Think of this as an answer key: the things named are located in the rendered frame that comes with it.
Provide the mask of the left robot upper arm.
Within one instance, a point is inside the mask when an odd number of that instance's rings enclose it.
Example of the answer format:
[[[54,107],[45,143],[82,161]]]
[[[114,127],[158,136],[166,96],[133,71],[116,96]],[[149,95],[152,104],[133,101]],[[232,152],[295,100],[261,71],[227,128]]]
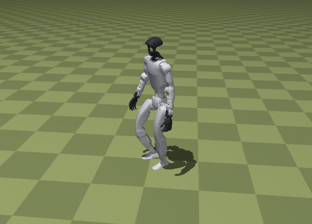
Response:
[[[169,94],[168,90],[170,87],[174,88],[173,78],[172,78],[172,68],[166,62],[160,64],[160,71],[164,75],[167,87],[165,88],[165,93]],[[175,89],[175,88],[174,88]]]

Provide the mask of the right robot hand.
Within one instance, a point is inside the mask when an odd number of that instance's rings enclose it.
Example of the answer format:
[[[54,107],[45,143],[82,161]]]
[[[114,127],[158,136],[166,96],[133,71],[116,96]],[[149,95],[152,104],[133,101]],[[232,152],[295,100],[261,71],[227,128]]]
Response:
[[[136,109],[137,98],[139,98],[139,96],[137,96],[137,94],[138,94],[138,92],[136,91],[135,94],[134,94],[134,97],[129,102],[130,110],[135,110]]]

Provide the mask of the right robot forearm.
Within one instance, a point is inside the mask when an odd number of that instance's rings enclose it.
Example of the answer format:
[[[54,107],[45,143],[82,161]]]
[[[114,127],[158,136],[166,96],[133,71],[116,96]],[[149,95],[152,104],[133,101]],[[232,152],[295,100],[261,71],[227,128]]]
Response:
[[[136,91],[138,92],[137,96],[141,96],[141,93],[143,92],[146,83],[147,83],[146,81],[144,81],[142,78],[140,78],[139,85],[136,89]]]

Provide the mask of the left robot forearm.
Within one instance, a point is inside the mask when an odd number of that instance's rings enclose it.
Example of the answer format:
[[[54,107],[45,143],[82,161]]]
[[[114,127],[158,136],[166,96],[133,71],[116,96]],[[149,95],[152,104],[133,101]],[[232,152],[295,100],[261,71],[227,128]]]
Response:
[[[166,110],[169,111],[168,115],[172,115],[173,108],[174,108],[175,90],[174,88],[170,87],[168,92],[169,92],[169,95],[167,96]]]

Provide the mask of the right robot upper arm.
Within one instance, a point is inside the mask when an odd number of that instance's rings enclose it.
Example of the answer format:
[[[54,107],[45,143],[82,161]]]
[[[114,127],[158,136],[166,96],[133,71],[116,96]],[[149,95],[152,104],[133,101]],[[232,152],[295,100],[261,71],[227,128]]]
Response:
[[[144,73],[141,74],[141,78],[144,80],[144,81],[148,81],[149,80],[149,75],[148,75],[148,71],[147,71],[147,58],[149,56],[145,56],[144,57]]]

